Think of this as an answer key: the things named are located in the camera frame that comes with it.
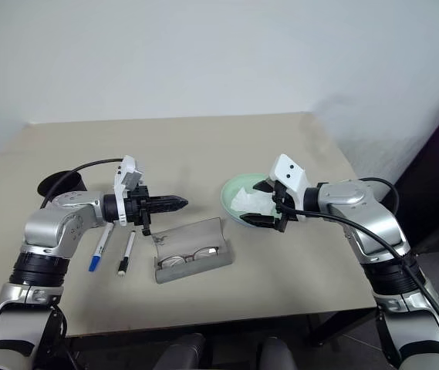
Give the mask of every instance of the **tissue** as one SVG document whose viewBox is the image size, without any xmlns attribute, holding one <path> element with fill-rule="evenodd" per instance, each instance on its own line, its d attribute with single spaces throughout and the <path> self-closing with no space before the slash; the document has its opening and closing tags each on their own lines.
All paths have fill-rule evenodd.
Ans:
<svg viewBox="0 0 439 370">
<path fill-rule="evenodd" d="M 246 212 L 253 214 L 264 214 L 270 216 L 275 203 L 272 201 L 271 193 L 263 191 L 254 191 L 249 194 L 242 187 L 231 201 L 231 209 L 237 212 Z"/>
</svg>

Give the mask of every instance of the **table leg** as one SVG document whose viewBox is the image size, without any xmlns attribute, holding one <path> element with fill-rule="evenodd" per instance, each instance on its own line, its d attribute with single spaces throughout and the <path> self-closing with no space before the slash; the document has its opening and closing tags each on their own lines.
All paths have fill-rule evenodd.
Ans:
<svg viewBox="0 0 439 370">
<path fill-rule="evenodd" d="M 326 341 L 338 337 L 345 332 L 375 317 L 376 308 L 339 311 L 323 324 L 310 331 L 308 340 L 313 346 L 323 345 Z"/>
</svg>

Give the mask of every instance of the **table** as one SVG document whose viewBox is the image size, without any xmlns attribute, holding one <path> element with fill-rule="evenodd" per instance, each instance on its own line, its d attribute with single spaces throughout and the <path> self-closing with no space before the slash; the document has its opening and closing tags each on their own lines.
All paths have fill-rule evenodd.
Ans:
<svg viewBox="0 0 439 370">
<path fill-rule="evenodd" d="M 166 328 L 374 306 L 370 285 L 341 227 L 322 220 L 284 234 L 245 227 L 221 208 L 223 184 L 268 173 L 286 153 L 309 180 L 356 175 L 320 122 L 308 113 L 130 119 L 27 126 L 0 153 L 0 287 L 18 256 L 26 219 L 39 207 L 38 183 L 82 163 L 129 154 L 150 195 L 176 194 L 183 210 L 152 216 L 151 230 L 221 217 L 233 264 L 166 284 L 154 280 L 156 251 L 138 234 L 127 275 L 117 277 L 132 226 L 118 227 L 95 273 L 89 261 L 103 230 L 88 230 L 70 262 L 60 307 L 68 335 Z M 82 171 L 89 190 L 110 192 L 115 164 Z"/>
</svg>

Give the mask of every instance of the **gray floor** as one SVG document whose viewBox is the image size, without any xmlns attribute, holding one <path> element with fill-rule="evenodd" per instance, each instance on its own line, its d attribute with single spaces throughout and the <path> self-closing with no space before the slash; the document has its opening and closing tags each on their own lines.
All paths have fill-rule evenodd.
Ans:
<svg viewBox="0 0 439 370">
<path fill-rule="evenodd" d="M 423 254 L 417 259 L 439 293 L 439 253 Z M 213 344 L 213 363 L 218 368 L 253 369 L 257 345 L 269 335 L 276 335 L 288 344 L 300 370 L 391 368 L 382 355 L 377 331 L 371 321 L 321 348 L 307 346 L 302 340 L 303 334 L 284 329 L 240 335 L 219 335 L 208 340 Z M 79 361 L 91 370 L 152 369 L 167 346 L 168 343 L 150 343 L 102 351 L 86 351 L 80 354 Z"/>
</svg>

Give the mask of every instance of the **pen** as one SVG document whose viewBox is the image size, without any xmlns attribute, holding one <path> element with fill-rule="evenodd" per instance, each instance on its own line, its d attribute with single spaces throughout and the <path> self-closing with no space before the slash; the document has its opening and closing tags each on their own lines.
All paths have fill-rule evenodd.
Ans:
<svg viewBox="0 0 439 370">
<path fill-rule="evenodd" d="M 111 233 L 113 232 L 114 223 L 107 222 L 104 227 L 103 235 L 99 239 L 99 243 L 97 244 L 96 250 L 94 251 L 93 258 L 90 261 L 89 271 L 94 272 L 96 270 L 99 261 L 101 261 L 101 257 L 103 256 L 104 250 L 106 249 L 106 245 L 108 239 L 110 238 Z"/>
<path fill-rule="evenodd" d="M 128 237 L 127 249 L 125 250 L 125 254 L 123 255 L 123 260 L 120 262 L 120 266 L 118 267 L 118 276 L 125 276 L 128 268 L 128 257 L 130 253 L 132 253 L 133 241 L 135 240 L 135 231 L 130 233 Z"/>
</svg>

